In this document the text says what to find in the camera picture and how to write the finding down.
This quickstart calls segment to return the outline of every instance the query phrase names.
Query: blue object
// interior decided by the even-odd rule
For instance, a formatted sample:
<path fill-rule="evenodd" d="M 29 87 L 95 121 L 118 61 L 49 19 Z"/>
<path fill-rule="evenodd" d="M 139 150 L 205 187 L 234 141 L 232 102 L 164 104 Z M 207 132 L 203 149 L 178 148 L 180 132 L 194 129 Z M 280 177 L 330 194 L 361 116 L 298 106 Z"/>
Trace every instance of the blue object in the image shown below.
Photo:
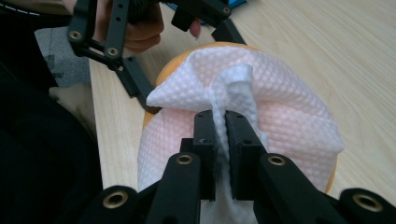
<path fill-rule="evenodd" d="M 228 2 L 228 5 L 230 6 L 230 8 L 234 8 L 234 7 L 237 7 L 243 3 L 246 3 L 246 0 L 230 0 Z M 166 3 L 166 5 L 168 5 L 169 7 L 171 7 L 174 10 L 176 10 L 176 8 L 177 8 L 177 5 L 175 5 L 173 3 Z"/>

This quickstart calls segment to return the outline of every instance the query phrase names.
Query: light wood tabletop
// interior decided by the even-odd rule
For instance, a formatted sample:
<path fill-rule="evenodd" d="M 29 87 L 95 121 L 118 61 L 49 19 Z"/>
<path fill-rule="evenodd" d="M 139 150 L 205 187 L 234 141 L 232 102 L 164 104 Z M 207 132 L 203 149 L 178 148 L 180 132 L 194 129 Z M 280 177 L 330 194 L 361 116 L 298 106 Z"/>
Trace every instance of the light wood tabletop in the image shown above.
<path fill-rule="evenodd" d="M 185 50 L 212 43 L 170 24 L 160 45 L 137 56 L 154 81 Z M 396 205 L 396 1 L 250 0 L 231 19 L 247 44 L 283 60 L 331 110 L 346 148 L 329 192 L 371 190 Z M 136 187 L 144 111 L 117 76 L 90 61 L 104 187 Z"/>

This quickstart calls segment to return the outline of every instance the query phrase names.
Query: person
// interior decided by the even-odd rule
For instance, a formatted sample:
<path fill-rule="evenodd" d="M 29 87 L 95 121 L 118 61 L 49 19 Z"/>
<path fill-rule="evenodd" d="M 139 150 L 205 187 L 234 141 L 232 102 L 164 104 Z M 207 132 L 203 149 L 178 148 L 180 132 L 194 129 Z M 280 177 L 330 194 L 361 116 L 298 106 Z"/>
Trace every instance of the person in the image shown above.
<path fill-rule="evenodd" d="M 66 26 L 77 0 L 0 1 L 0 223 L 78 223 L 102 189 L 97 144 L 78 120 L 49 98 L 58 86 L 35 31 Z M 111 0 L 98 0 L 93 38 L 106 41 Z M 153 5 L 128 24 L 125 48 L 141 53 L 161 41 Z M 191 34 L 199 35 L 198 21 Z"/>

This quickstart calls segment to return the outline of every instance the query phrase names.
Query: black pants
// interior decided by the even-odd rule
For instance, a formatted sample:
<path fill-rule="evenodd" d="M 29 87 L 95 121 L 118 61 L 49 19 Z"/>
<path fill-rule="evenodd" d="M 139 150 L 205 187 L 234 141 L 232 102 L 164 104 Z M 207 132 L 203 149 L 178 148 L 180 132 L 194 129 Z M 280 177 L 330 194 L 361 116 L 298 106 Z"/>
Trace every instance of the black pants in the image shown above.
<path fill-rule="evenodd" d="M 0 15 L 0 223 L 77 223 L 102 190 L 97 145 L 48 97 L 35 27 Z"/>

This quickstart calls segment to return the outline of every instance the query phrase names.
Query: white napkin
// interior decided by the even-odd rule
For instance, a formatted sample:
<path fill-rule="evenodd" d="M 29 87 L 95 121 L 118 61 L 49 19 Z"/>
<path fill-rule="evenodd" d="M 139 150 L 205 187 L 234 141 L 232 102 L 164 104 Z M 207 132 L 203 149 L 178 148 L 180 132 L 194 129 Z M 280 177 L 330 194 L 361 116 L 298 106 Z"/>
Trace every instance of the white napkin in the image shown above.
<path fill-rule="evenodd" d="M 159 180 L 181 138 L 192 137 L 194 115 L 213 110 L 221 168 L 217 200 L 202 202 L 201 223 L 256 223 L 252 202 L 231 198 L 225 110 L 246 116 L 267 151 L 291 158 L 322 191 L 344 148 L 326 105 L 284 63 L 257 50 L 193 51 L 149 95 L 148 105 L 163 109 L 142 133 L 139 190 Z"/>

